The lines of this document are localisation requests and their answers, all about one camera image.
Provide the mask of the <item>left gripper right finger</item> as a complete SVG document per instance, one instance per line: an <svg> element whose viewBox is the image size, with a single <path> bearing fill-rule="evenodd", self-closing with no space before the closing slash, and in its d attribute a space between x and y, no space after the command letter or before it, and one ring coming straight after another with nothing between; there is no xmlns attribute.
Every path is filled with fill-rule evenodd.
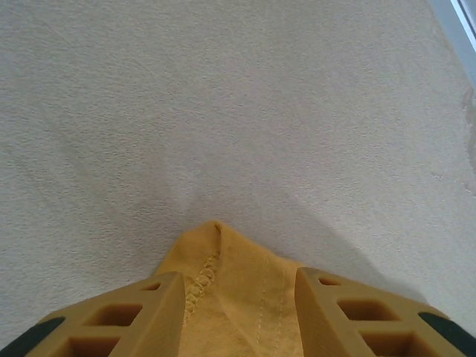
<svg viewBox="0 0 476 357"><path fill-rule="evenodd" d="M438 309L315 268L296 272L305 356L474 356L475 337Z"/></svg>

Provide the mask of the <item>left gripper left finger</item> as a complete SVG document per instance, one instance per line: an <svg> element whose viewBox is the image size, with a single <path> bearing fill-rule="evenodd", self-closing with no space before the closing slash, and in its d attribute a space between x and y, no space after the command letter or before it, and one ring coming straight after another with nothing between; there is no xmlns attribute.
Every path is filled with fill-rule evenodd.
<svg viewBox="0 0 476 357"><path fill-rule="evenodd" d="M2 356L177 356L184 318L182 274L172 271L54 311Z"/></svg>

